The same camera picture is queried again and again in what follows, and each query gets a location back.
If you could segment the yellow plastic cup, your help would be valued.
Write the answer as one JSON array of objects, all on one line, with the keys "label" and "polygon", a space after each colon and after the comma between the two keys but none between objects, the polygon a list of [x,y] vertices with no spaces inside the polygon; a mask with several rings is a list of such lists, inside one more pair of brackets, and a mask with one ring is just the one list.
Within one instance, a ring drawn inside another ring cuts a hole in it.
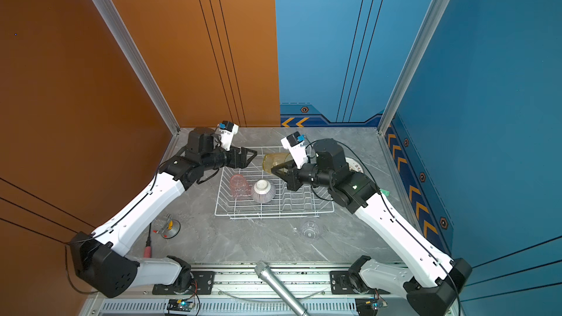
[{"label": "yellow plastic cup", "polygon": [[262,168],[268,174],[272,174],[272,168],[291,161],[293,158],[290,153],[269,153],[263,156]]}]

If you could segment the clear plastic cup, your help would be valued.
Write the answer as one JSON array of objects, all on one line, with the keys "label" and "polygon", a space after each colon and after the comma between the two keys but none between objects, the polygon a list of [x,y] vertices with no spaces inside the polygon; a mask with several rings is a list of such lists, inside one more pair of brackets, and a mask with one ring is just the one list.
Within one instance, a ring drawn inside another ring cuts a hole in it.
[{"label": "clear plastic cup", "polygon": [[321,227],[316,221],[312,219],[305,220],[301,224],[300,234],[304,238],[317,239],[321,236]]}]

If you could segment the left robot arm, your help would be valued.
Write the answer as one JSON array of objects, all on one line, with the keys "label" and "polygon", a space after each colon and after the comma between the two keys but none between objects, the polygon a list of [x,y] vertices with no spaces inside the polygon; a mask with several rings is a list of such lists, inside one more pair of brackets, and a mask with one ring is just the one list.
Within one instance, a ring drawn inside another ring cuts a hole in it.
[{"label": "left robot arm", "polygon": [[177,294],[192,285],[189,263],[174,256],[128,257],[132,245],[155,218],[194,184],[202,184],[206,171],[246,168],[257,152],[233,146],[238,125],[223,121],[213,130],[199,127],[187,144],[163,162],[149,182],[127,206],[90,234],[77,233],[69,242],[76,276],[107,298],[129,288],[163,285]]}]

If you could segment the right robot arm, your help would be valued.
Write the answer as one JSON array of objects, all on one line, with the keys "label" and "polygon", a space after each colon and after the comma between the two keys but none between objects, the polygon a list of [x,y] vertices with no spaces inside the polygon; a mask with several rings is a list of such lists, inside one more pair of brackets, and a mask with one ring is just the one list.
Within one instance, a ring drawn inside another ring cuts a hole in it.
[{"label": "right robot arm", "polygon": [[372,228],[402,259],[405,267],[379,263],[369,256],[348,269],[352,288],[360,294],[383,290],[404,298],[418,315],[461,312],[460,293],[472,268],[462,258],[453,259],[417,231],[383,194],[366,168],[357,172],[345,156],[348,146],[325,138],[312,142],[310,160],[305,137],[293,133],[281,140],[291,160],[272,168],[288,190],[307,184],[326,188],[331,199]]}]

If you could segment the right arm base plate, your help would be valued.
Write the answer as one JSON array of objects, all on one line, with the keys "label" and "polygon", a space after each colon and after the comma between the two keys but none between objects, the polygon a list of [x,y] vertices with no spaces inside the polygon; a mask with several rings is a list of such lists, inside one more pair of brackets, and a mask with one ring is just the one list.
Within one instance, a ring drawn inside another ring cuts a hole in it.
[{"label": "right arm base plate", "polygon": [[359,276],[347,270],[331,271],[329,277],[333,295],[362,294],[368,291]]}]

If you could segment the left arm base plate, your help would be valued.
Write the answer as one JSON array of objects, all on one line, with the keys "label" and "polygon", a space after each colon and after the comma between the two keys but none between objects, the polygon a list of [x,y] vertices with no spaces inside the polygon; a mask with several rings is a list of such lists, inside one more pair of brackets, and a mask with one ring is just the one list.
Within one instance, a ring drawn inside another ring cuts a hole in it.
[{"label": "left arm base plate", "polygon": [[187,276],[187,283],[174,282],[172,285],[154,285],[153,295],[193,295],[208,296],[212,294],[215,283],[215,272],[213,271],[191,271]]}]

